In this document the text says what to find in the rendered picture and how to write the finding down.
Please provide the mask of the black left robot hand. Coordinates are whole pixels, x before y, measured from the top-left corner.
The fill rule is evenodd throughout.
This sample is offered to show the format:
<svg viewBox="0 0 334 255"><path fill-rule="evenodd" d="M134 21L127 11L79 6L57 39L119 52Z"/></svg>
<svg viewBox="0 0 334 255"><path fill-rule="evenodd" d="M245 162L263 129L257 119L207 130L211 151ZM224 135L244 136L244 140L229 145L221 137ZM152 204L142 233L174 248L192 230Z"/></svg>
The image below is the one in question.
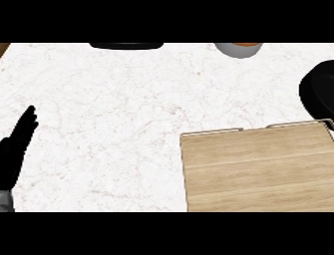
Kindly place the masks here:
<svg viewBox="0 0 334 255"><path fill-rule="evenodd" d="M0 190L11 190L16 184L25 151L37 126L35 107L29 106L10 135L0 140Z"/></svg>

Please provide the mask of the wooden tray with metal rim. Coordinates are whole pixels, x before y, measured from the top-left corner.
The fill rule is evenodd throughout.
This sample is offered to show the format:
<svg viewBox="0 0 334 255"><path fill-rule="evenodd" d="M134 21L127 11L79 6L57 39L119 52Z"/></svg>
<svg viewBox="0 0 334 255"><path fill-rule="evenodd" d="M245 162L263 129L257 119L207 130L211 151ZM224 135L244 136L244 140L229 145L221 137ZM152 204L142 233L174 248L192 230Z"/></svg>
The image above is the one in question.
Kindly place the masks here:
<svg viewBox="0 0 334 255"><path fill-rule="evenodd" d="M331 120L186 132L187 211L334 211Z"/></svg>

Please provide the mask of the black pot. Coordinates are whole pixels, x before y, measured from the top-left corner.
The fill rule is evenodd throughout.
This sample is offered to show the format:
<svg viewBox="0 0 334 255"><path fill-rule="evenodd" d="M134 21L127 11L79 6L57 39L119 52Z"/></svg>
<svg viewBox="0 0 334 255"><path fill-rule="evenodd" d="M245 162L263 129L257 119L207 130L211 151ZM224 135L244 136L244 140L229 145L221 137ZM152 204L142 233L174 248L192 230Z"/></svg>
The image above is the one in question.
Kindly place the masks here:
<svg viewBox="0 0 334 255"><path fill-rule="evenodd" d="M320 62L301 78L298 97L310 117L334 122L334 60Z"/></svg>

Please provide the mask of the black flat object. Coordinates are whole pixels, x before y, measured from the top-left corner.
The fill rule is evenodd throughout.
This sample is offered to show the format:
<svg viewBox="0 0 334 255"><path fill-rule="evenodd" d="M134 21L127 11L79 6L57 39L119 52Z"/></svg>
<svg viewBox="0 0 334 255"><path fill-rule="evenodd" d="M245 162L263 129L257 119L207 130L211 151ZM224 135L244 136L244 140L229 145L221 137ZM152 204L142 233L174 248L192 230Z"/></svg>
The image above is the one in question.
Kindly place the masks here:
<svg viewBox="0 0 334 255"><path fill-rule="evenodd" d="M106 50L152 50L164 43L88 43L93 48Z"/></svg>

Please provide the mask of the grey cup with orange content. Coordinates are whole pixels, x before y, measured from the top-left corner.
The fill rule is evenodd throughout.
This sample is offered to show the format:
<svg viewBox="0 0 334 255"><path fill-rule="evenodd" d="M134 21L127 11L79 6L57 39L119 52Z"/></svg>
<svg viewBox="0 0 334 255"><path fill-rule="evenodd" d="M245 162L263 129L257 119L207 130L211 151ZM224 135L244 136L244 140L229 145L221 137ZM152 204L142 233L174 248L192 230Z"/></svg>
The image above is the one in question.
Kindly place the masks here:
<svg viewBox="0 0 334 255"><path fill-rule="evenodd" d="M215 43L215 49L230 58L249 58L258 51L260 43Z"/></svg>

